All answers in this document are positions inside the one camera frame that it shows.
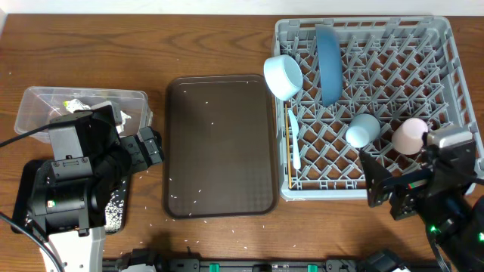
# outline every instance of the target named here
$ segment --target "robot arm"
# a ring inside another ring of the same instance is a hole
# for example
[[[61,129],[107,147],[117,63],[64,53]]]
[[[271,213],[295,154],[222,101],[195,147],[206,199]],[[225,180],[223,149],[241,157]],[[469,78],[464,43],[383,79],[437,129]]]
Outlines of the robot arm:
[[[482,183],[474,173],[476,142],[467,129],[457,126],[430,132],[423,139],[422,169],[400,177],[360,152],[368,205],[389,200],[395,220],[419,215],[438,260],[442,257],[436,245],[459,271],[484,271],[484,198],[473,208],[464,199],[472,183]]]
[[[45,240],[65,271],[98,271],[111,192],[121,177],[163,161],[161,137],[146,127],[139,132],[141,138],[120,138],[120,112],[111,102],[51,121],[56,122],[69,125],[48,131],[54,160],[36,174],[28,214],[34,234]],[[55,271],[42,254],[47,272]]]

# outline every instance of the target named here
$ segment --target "dish rack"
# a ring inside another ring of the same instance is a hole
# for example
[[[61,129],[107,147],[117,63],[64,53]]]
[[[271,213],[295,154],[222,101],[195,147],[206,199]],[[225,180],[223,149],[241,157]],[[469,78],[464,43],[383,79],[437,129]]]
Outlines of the dish rack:
[[[321,102],[315,25],[332,26],[340,39],[343,95],[329,107]],[[393,175],[420,168],[420,155],[392,148],[392,133],[411,117],[429,130],[456,124],[477,142],[475,170],[484,175],[479,129],[450,23],[444,17],[353,17],[279,20],[272,55],[288,54],[301,67],[304,85],[289,101],[297,117],[301,169],[287,174],[284,102],[276,98],[281,195],[286,200],[366,199],[358,150],[344,134],[352,118],[369,113],[380,135],[363,148]]]

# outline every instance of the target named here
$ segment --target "brown tray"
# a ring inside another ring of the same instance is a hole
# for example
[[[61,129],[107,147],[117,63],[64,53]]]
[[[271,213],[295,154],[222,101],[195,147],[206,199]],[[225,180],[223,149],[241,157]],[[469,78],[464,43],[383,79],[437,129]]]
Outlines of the brown tray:
[[[168,90],[163,207],[173,218],[263,215],[278,203],[262,76],[180,78]]]

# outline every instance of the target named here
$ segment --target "plastic spoon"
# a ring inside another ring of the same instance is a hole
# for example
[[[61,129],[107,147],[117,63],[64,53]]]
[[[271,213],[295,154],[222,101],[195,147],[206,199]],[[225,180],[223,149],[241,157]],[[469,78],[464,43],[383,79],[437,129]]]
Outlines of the plastic spoon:
[[[287,111],[290,120],[290,128],[293,130],[293,165],[294,169],[301,169],[301,158],[299,157],[299,146],[297,144],[297,135],[299,134],[299,125],[297,125],[296,116],[292,110]]]

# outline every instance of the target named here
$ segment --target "blue plate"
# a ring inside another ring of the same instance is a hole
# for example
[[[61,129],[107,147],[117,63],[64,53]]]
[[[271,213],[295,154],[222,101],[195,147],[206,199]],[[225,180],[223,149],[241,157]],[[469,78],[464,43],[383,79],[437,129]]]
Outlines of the blue plate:
[[[316,25],[316,41],[323,106],[328,107],[336,103],[343,93],[340,42],[333,28],[323,25]]]

